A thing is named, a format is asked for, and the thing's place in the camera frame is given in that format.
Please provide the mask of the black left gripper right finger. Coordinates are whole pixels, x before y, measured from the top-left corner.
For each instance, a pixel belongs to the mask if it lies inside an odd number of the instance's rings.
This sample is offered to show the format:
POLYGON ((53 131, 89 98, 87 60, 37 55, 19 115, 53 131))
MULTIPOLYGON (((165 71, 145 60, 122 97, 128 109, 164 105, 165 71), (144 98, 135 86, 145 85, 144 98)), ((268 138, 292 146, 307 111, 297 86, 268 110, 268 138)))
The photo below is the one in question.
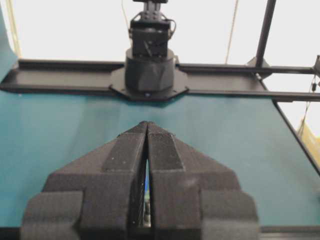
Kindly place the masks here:
POLYGON ((151 226, 157 240, 257 240, 254 199, 229 167, 153 122, 147 127, 151 226))

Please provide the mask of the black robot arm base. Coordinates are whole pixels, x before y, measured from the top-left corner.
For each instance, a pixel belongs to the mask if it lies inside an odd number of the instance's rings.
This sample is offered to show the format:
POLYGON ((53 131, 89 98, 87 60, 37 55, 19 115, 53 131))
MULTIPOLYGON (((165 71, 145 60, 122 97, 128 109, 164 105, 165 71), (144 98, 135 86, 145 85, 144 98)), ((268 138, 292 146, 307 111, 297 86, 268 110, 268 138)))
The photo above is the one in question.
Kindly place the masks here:
POLYGON ((131 47, 124 66, 111 73, 109 89, 133 101, 166 101, 188 92, 188 76, 176 66, 168 42, 175 23, 161 12, 164 0, 144 0, 143 10, 130 20, 131 47))

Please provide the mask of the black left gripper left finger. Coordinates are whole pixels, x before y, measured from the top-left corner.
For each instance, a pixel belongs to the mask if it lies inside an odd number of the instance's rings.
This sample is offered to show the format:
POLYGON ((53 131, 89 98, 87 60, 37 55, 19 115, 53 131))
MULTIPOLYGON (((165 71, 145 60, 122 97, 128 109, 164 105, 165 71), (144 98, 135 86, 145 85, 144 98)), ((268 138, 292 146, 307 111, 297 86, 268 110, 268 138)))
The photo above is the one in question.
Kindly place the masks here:
POLYGON ((52 172, 31 198, 23 240, 124 240, 143 212, 147 122, 52 172))

